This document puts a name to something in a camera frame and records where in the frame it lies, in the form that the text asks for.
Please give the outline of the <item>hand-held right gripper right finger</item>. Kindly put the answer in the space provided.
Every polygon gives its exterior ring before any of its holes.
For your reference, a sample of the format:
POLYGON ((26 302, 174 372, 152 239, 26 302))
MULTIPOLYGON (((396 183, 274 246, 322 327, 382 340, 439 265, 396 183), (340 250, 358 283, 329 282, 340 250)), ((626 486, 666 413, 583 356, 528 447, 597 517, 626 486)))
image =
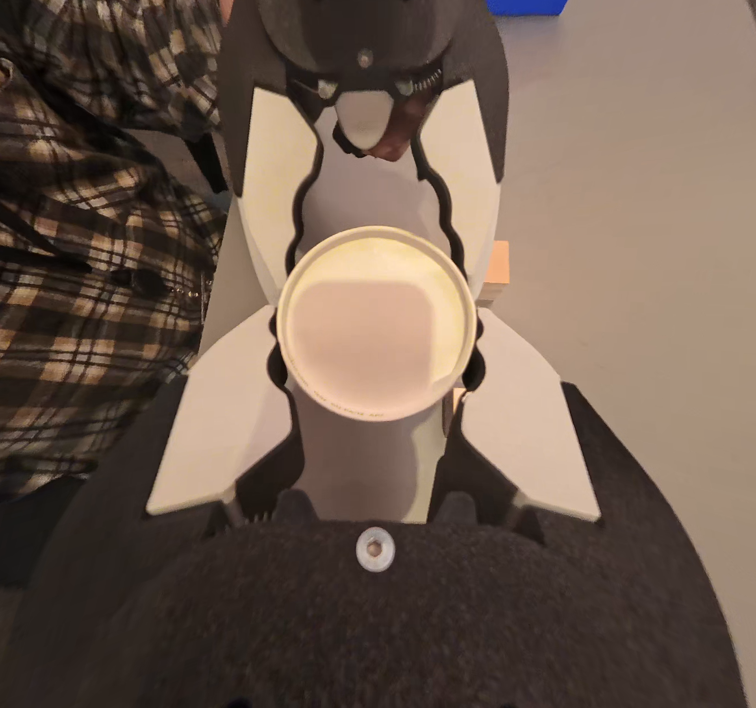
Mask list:
POLYGON ((560 375, 489 309, 435 470, 428 522, 450 494, 472 500, 479 524, 513 524, 540 509, 601 517, 560 375))

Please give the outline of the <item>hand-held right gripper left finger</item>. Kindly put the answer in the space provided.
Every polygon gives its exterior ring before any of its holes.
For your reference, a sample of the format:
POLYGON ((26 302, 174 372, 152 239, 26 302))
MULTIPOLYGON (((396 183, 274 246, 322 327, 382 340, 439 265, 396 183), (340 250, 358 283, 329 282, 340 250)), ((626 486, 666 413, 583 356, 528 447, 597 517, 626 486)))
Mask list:
POLYGON ((305 466, 296 404, 266 305, 220 338, 187 377, 146 512, 221 503, 271 516, 305 466))

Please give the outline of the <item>white green-banded paper cup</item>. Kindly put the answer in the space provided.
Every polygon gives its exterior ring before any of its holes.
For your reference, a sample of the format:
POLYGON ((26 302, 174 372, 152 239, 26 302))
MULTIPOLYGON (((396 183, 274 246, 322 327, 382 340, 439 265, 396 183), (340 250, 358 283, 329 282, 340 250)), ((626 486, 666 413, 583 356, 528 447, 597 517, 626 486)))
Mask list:
POLYGON ((477 309, 461 269, 430 241, 366 226, 309 250, 278 299, 276 334, 309 398, 357 421, 425 411, 462 378, 477 309))

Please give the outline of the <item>person's left forearm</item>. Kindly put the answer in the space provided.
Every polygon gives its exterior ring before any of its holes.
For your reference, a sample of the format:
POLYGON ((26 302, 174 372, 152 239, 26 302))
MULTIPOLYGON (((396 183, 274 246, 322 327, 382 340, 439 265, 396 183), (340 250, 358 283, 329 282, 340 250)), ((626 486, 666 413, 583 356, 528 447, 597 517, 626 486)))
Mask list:
POLYGON ((233 0, 1 0, 2 94, 20 74, 92 116, 195 138, 220 128, 233 0))

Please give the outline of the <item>person's left hand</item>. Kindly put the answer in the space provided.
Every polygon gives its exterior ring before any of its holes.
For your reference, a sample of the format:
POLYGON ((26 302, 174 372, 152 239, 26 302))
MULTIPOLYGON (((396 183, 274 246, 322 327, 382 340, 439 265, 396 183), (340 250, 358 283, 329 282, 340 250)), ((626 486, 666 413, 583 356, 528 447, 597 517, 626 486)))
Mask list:
POLYGON ((395 104, 383 136, 367 154, 391 163, 399 161, 421 127, 429 102, 427 94, 416 94, 395 104))

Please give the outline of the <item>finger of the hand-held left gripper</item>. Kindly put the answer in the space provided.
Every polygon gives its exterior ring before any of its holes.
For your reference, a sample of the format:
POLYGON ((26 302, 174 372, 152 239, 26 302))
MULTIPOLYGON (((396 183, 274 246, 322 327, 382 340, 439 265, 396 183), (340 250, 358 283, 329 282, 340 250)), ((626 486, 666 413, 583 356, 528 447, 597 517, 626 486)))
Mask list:
POLYGON ((266 301, 277 306, 302 231, 302 205, 320 172, 323 145, 286 95, 255 87, 241 143, 237 194, 243 233, 266 301))
POLYGON ((428 111, 413 140, 419 178, 439 201, 439 222, 453 262, 481 301, 501 195, 488 147, 474 80, 445 89, 428 111))

